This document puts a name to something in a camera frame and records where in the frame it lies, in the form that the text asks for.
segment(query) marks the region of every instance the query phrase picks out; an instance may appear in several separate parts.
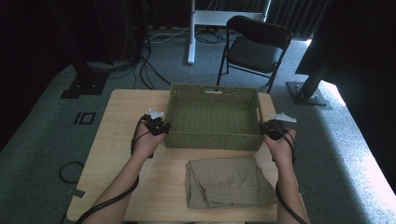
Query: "black cable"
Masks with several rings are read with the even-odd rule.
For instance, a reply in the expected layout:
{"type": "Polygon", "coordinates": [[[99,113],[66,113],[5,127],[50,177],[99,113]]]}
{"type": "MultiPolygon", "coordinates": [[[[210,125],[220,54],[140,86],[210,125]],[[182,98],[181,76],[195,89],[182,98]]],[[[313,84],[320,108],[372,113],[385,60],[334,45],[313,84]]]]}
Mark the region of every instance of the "black cable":
{"type": "MultiPolygon", "coordinates": [[[[135,143],[137,142],[137,140],[139,140],[143,135],[148,134],[149,132],[143,133],[142,135],[140,135],[139,137],[136,138],[137,135],[137,131],[139,129],[140,123],[143,120],[143,116],[139,119],[139,121],[137,122],[135,129],[134,129],[134,137],[132,139],[132,144],[131,144],[131,154],[134,152],[134,146],[135,143]]],[[[118,202],[119,200],[123,199],[125,196],[127,196],[128,194],[132,193],[136,188],[137,185],[139,184],[139,175],[137,176],[136,181],[134,182],[134,184],[127,189],[125,192],[123,192],[122,194],[120,194],[119,196],[116,196],[112,199],[109,199],[103,203],[99,203],[96,206],[90,208],[88,211],[86,211],[84,214],[82,214],[82,216],[78,219],[78,221],[76,222],[77,224],[82,223],[87,217],[89,217],[90,215],[92,215],[93,213],[99,211],[100,209],[103,209],[104,207],[107,207],[113,203],[118,202]]]]}
{"type": "Polygon", "coordinates": [[[113,203],[116,203],[119,200],[123,199],[125,196],[127,196],[130,193],[132,193],[136,189],[138,184],[139,184],[139,175],[137,176],[137,179],[134,182],[134,184],[128,190],[126,190],[125,192],[123,192],[122,194],[120,194],[117,197],[114,197],[114,198],[112,198],[110,200],[107,200],[107,201],[105,201],[103,203],[99,203],[96,206],[90,208],[87,212],[82,214],[82,216],[77,220],[76,224],[82,223],[87,217],[89,217],[93,213],[95,213],[95,212],[101,210],[102,208],[107,207],[107,206],[109,206],[109,205],[111,205],[113,203]]]}
{"type": "Polygon", "coordinates": [[[62,180],[64,183],[67,183],[67,184],[77,184],[77,183],[78,183],[78,180],[75,180],[75,181],[67,180],[67,179],[64,178],[64,175],[63,175],[63,170],[64,170],[64,168],[65,168],[66,166],[71,165],[71,164],[78,164],[78,165],[80,165],[82,168],[84,168],[84,164],[82,164],[81,162],[79,162],[79,161],[70,161],[70,162],[64,164],[64,165],[59,169],[58,176],[59,176],[59,178],[61,178],[61,180],[62,180]]]}
{"type": "Polygon", "coordinates": [[[146,69],[145,69],[146,79],[148,80],[148,83],[149,83],[149,85],[151,86],[151,88],[154,89],[154,90],[156,90],[154,84],[152,84],[152,81],[151,81],[151,79],[149,78],[149,70],[148,70],[147,66],[146,66],[145,68],[146,68],[146,69]]]}
{"type": "Polygon", "coordinates": [[[131,60],[127,63],[121,64],[118,66],[112,66],[109,68],[100,68],[100,67],[96,67],[93,65],[89,65],[89,67],[95,73],[113,73],[113,72],[129,71],[131,68],[134,68],[135,64],[136,64],[136,62],[131,60]]]}
{"type": "Polygon", "coordinates": [[[145,84],[145,86],[147,87],[147,88],[149,88],[150,90],[152,90],[152,88],[149,86],[149,84],[145,81],[145,79],[143,79],[143,69],[146,67],[146,63],[147,63],[147,61],[146,60],[144,60],[143,61],[143,64],[142,64],[142,67],[140,68],[140,78],[142,79],[142,82],[145,84]]]}
{"type": "Polygon", "coordinates": [[[133,73],[134,74],[134,70],[136,69],[136,66],[134,66],[130,71],[127,71],[125,74],[120,75],[118,77],[108,77],[107,80],[112,80],[112,79],[118,79],[118,78],[122,78],[122,77],[126,77],[129,74],[133,73]]]}
{"type": "Polygon", "coordinates": [[[136,73],[134,72],[134,89],[136,90],[136,81],[137,81],[137,76],[136,73]]]}
{"type": "Polygon", "coordinates": [[[154,72],[157,74],[158,77],[160,77],[164,82],[166,82],[167,84],[171,85],[171,83],[166,80],[166,78],[164,78],[163,76],[161,76],[161,74],[154,68],[153,65],[151,65],[151,63],[149,62],[148,59],[145,59],[145,57],[142,56],[142,59],[145,60],[147,62],[147,64],[152,68],[152,70],[154,70],[154,72]]]}
{"type": "Polygon", "coordinates": [[[282,195],[280,194],[280,190],[279,190],[279,186],[277,185],[276,182],[276,186],[275,186],[275,192],[276,192],[276,197],[279,199],[280,203],[282,203],[283,207],[289,212],[289,214],[291,214],[298,222],[302,223],[302,224],[306,224],[306,222],[299,217],[283,200],[282,195]]]}
{"type": "Polygon", "coordinates": [[[218,32],[213,32],[213,31],[208,31],[208,32],[210,35],[213,35],[216,38],[216,40],[207,40],[207,39],[199,37],[199,35],[205,35],[205,34],[199,34],[195,37],[195,39],[199,42],[206,43],[206,44],[219,44],[219,43],[225,42],[225,38],[222,34],[220,34],[218,32]]]}
{"type": "MultiPolygon", "coordinates": [[[[277,130],[280,134],[282,134],[283,138],[286,140],[286,142],[289,144],[290,150],[291,150],[291,156],[292,156],[292,164],[294,165],[295,163],[295,156],[294,156],[294,151],[295,151],[295,142],[294,142],[294,138],[293,136],[289,133],[286,132],[286,134],[288,134],[291,137],[292,142],[288,139],[288,137],[284,134],[284,132],[282,130],[280,130],[277,127],[274,127],[275,130],[277,130]]],[[[280,203],[282,203],[283,207],[289,212],[289,214],[291,214],[292,217],[294,217],[299,223],[301,224],[306,224],[306,222],[300,217],[298,216],[287,204],[286,202],[283,200],[282,195],[280,193],[280,189],[278,186],[278,182],[276,181],[276,187],[275,187],[275,191],[276,191],[276,197],[279,199],[280,203]]]]}

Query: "tripod base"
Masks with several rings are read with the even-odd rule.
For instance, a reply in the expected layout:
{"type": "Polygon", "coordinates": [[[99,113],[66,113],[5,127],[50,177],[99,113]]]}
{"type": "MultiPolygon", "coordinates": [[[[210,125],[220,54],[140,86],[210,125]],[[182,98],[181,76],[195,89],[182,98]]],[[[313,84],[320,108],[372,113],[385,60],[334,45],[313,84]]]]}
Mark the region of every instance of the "tripod base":
{"type": "Polygon", "coordinates": [[[319,89],[316,89],[314,94],[310,96],[309,98],[301,97],[299,95],[299,91],[301,87],[304,85],[303,82],[294,82],[294,81],[288,81],[286,82],[286,85],[289,88],[291,97],[293,99],[293,102],[297,105],[320,105],[322,107],[330,107],[329,101],[326,101],[323,99],[323,96],[320,92],[319,89]]]}
{"type": "Polygon", "coordinates": [[[62,93],[61,99],[77,99],[80,95],[100,95],[106,85],[108,73],[97,75],[95,80],[85,86],[79,83],[79,76],[76,76],[69,90],[62,93]]]}

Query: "chair backrest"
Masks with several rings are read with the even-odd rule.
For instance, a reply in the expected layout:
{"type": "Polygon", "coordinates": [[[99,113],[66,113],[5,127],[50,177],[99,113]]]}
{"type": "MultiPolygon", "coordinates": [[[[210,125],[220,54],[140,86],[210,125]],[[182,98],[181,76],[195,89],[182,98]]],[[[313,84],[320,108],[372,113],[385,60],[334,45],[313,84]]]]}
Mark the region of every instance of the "chair backrest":
{"type": "Polygon", "coordinates": [[[234,30],[246,38],[265,45],[287,49],[292,33],[285,27],[245,16],[233,16],[226,24],[227,34],[234,30]]]}

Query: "woven basket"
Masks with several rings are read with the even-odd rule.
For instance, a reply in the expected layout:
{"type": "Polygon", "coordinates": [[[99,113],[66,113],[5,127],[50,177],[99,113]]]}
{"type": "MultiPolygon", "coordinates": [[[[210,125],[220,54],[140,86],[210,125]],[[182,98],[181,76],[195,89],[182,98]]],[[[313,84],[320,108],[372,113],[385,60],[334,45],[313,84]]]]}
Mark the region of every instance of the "woven basket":
{"type": "Polygon", "coordinates": [[[165,116],[171,122],[167,147],[258,150],[262,145],[262,108],[254,88],[174,84],[165,116]]]}

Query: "gray towel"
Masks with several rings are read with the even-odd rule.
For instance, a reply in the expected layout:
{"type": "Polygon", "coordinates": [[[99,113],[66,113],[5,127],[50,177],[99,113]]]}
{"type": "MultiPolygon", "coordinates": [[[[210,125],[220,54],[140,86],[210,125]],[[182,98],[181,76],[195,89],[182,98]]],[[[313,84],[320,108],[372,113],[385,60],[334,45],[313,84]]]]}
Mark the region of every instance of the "gray towel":
{"type": "Polygon", "coordinates": [[[187,163],[189,208],[258,207],[276,203],[274,188],[253,158],[187,163]]]}

